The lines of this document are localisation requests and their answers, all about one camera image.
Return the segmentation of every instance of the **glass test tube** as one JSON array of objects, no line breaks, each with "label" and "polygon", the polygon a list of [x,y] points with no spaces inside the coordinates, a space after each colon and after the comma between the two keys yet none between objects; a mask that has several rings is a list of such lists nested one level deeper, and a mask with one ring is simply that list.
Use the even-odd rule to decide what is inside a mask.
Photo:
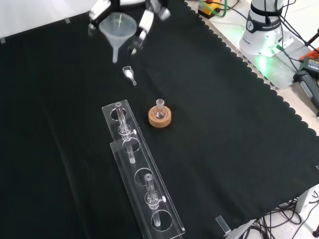
[{"label": "glass test tube", "polygon": [[148,191],[147,201],[149,204],[149,207],[152,209],[153,214],[153,220],[156,227],[160,226],[160,215],[158,212],[155,211],[159,207],[159,198],[156,195],[155,187],[154,187],[154,179],[153,175],[150,173],[145,174],[144,176],[145,183],[146,183],[146,189]]},{"label": "glass test tube", "polygon": [[126,126],[125,116],[122,109],[122,103],[121,102],[115,103],[115,108],[116,108],[116,113],[118,114],[118,118],[119,118],[119,122],[121,126],[120,130],[121,132],[125,132],[128,130],[128,128]]},{"label": "glass test tube", "polygon": [[116,108],[116,113],[118,114],[118,119],[120,122],[120,132],[122,133],[122,138],[124,140],[126,152],[129,155],[130,163],[133,164],[135,163],[135,158],[134,158],[133,148],[130,143],[131,132],[126,125],[125,116],[122,109],[122,103],[121,102],[115,103],[115,108]]}]

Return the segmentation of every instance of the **clear acrylic rack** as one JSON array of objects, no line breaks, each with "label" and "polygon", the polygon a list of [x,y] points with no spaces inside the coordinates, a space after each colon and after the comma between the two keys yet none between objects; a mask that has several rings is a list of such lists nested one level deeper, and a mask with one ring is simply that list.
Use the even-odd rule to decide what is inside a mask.
[{"label": "clear acrylic rack", "polygon": [[111,149],[145,239],[172,239],[185,233],[174,204],[124,100],[102,107],[112,138]]}]

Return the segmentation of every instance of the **black cable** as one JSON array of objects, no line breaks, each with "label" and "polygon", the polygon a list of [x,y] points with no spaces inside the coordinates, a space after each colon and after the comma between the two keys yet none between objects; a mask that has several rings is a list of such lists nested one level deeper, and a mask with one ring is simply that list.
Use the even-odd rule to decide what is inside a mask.
[{"label": "black cable", "polygon": [[295,234],[293,235],[293,237],[292,237],[291,239],[294,239],[294,238],[295,238],[295,236],[296,236],[297,232],[299,231],[299,229],[300,229],[300,228],[302,227],[302,225],[308,220],[308,218],[309,218],[311,212],[313,211],[313,209],[315,209],[316,206],[318,206],[318,204],[319,204],[319,202],[310,210],[310,212],[309,212],[307,218],[304,220],[303,223],[301,223],[301,225],[298,227],[297,231],[295,232]]},{"label": "black cable", "polygon": [[239,1],[240,1],[240,0],[237,0],[237,2],[236,2],[233,6],[231,6],[231,7],[234,8],[234,7],[239,3]]},{"label": "black cable", "polygon": [[295,0],[293,3],[289,3],[289,2],[288,2],[288,4],[287,4],[287,5],[284,5],[283,7],[287,7],[287,6],[293,5],[293,4],[296,3],[296,1],[297,1],[297,0]]},{"label": "black cable", "polygon": [[277,2],[278,0],[275,0],[275,11],[276,13],[279,15],[279,21],[293,34],[295,35],[297,38],[299,38],[304,44],[305,46],[310,46],[313,50],[315,50],[318,54],[319,54],[319,51],[314,48],[311,44],[308,44],[308,42],[306,42],[301,36],[300,34],[293,28],[293,26],[290,25],[290,23],[283,17],[280,15],[279,11],[278,11],[278,8],[277,8]]},{"label": "black cable", "polygon": [[271,234],[271,211],[269,213],[269,234],[270,234],[270,237],[271,237],[272,236],[272,234]]},{"label": "black cable", "polygon": [[[287,219],[285,222],[283,223],[280,223],[278,225],[275,225],[275,226],[271,226],[271,228],[277,228],[277,227],[280,227],[282,226],[283,224],[286,224],[287,222],[290,222],[292,224],[295,224],[295,225],[300,225],[302,223],[302,218],[300,217],[300,215],[295,211],[296,210],[296,202],[293,201],[293,202],[287,202],[287,206],[278,206],[278,209],[274,209],[272,210],[272,214],[274,213],[282,213],[285,218]],[[291,211],[293,212],[292,215],[290,217],[287,216],[287,214],[285,213],[285,211]],[[292,221],[292,218],[294,217],[294,215],[297,215],[297,217],[299,218],[299,221],[298,222],[294,222]]]},{"label": "black cable", "polygon": [[[314,198],[319,198],[318,193],[317,193],[316,191],[314,191],[314,193],[315,193],[315,196],[313,195],[313,197],[314,197]],[[309,203],[318,203],[318,202],[319,202],[319,200],[314,201],[314,202],[309,202]]]},{"label": "black cable", "polygon": [[286,12],[285,12],[285,20],[284,20],[284,21],[286,21],[286,16],[287,16],[288,8],[289,8],[289,1],[290,1],[290,0],[288,0],[288,4],[287,4],[287,8],[286,8]]},{"label": "black cable", "polygon": [[282,48],[283,48],[283,52],[284,54],[288,57],[288,59],[290,60],[291,64],[293,65],[293,67],[295,68],[296,72],[298,71],[297,67],[294,65],[293,61],[292,61],[292,58],[288,55],[288,53],[285,51],[284,49],[284,30],[283,30],[283,25],[280,21],[280,27],[281,27],[281,36],[282,36],[282,39],[281,39],[281,44],[282,44]]},{"label": "black cable", "polygon": [[[214,4],[217,4],[217,5],[225,6],[225,4],[222,4],[220,2],[215,2],[215,1],[209,1],[209,2],[206,2],[206,3],[214,3]],[[243,18],[245,18],[247,20],[247,17],[245,15],[243,15],[241,12],[237,11],[236,9],[234,9],[232,6],[227,6],[227,9],[232,9],[233,11],[237,12],[239,15],[241,15]]]},{"label": "black cable", "polygon": [[250,227],[238,239],[247,239],[249,236],[249,232],[250,232]]}]

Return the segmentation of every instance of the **small glass vial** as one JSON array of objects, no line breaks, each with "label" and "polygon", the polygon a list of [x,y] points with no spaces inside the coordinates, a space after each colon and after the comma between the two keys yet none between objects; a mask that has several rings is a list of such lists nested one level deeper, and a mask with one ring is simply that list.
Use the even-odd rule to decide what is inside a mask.
[{"label": "small glass vial", "polygon": [[164,100],[158,99],[156,101],[156,107],[153,110],[153,116],[159,120],[167,116],[167,111],[164,107]]}]

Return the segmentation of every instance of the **black tablecloth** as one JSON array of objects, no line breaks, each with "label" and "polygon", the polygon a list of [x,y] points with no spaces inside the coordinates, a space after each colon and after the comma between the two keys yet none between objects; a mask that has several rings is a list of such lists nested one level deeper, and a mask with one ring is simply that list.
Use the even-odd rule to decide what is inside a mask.
[{"label": "black tablecloth", "polygon": [[[234,229],[319,183],[315,133],[181,0],[169,9],[143,51],[129,56],[128,42],[115,65],[87,14],[0,46],[1,238],[141,238],[101,111],[124,99],[185,239],[222,238],[217,216]],[[172,111],[164,129],[148,123],[158,98]]]}]

